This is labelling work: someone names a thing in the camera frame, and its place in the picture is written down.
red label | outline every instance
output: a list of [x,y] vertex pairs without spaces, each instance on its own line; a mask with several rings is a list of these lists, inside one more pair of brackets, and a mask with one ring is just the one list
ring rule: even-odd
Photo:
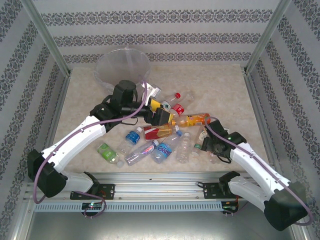
[[144,130],[145,140],[159,139],[158,137],[159,128],[153,127],[153,126],[145,126],[143,130]]
[[184,111],[185,111],[184,107],[181,106],[179,103],[177,103],[176,105],[174,105],[172,109],[175,110],[175,111],[178,113],[179,116],[180,116],[181,114],[183,114]]

orange juice bottle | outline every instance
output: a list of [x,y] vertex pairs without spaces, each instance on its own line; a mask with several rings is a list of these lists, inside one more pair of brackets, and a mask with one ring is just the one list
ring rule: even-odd
[[171,126],[167,123],[162,126],[145,126],[143,128],[145,140],[166,138],[179,130],[178,126]]
[[179,126],[181,128],[200,126],[205,124],[205,118],[210,117],[209,113],[200,113],[194,115],[182,115],[177,118],[172,119],[172,126]]

clear plastic bowl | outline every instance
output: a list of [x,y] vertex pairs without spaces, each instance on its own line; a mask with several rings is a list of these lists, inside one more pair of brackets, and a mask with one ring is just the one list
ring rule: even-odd
[[121,80],[139,82],[138,76],[148,78],[150,61],[145,53],[134,48],[122,48],[104,54],[96,62],[95,80],[105,89],[108,95]]

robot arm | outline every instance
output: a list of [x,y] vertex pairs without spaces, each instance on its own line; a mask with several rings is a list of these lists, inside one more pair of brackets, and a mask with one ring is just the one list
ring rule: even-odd
[[[171,115],[161,107],[156,108],[155,112],[148,105],[151,101],[150,97],[154,97],[159,93],[158,87],[147,85],[146,100],[144,106],[135,115],[143,117],[147,123],[154,126],[168,123]],[[70,132],[62,140],[44,149],[41,153],[32,150],[27,156],[27,169],[30,179],[35,181],[36,174],[45,159],[53,154],[48,162],[44,165],[37,182],[37,186],[42,190],[44,195],[51,198],[61,191],[77,191],[96,194],[99,182],[88,172],[74,173],[64,171],[66,165],[81,152],[87,145],[95,139],[103,136],[110,131],[114,126],[120,124],[122,121],[114,121],[105,124],[96,124],[105,120],[119,119],[128,116],[139,108],[142,102],[133,101],[134,96],[137,99],[136,85],[128,80],[122,80],[114,87],[112,95],[107,96],[102,103],[96,105],[90,112],[90,115]],[[66,139],[74,134],[76,131],[81,132],[73,137],[71,140]],[[54,152],[57,146],[65,142],[57,152]]]
[[242,166],[258,184],[257,186],[247,181],[237,172],[229,175],[227,173],[226,175],[231,176],[227,180],[227,185],[225,183],[219,184],[220,188],[223,188],[221,190],[224,193],[231,192],[234,195],[248,200],[263,211],[269,223],[279,231],[296,223],[308,214],[302,204],[280,184],[280,182],[283,183],[306,203],[306,189],[301,183],[292,183],[276,172],[254,152],[243,136],[238,132],[228,134],[219,120],[211,122],[209,126],[220,137],[238,147],[218,138],[206,127],[208,137],[205,138],[202,148],[206,151],[213,152],[213,154],[217,155],[220,159],[225,158],[229,160],[229,162],[231,162],[231,160],[235,161]]

enclosure wall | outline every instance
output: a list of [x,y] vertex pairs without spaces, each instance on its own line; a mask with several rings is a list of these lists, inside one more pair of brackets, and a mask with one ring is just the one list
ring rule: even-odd
[[155,64],[246,65],[279,0],[36,0],[71,68],[130,46]]
[[303,183],[320,238],[320,1],[292,1],[251,78],[280,167]]
[[48,140],[64,83],[20,1],[0,1],[0,240],[6,239],[27,181],[27,153]]

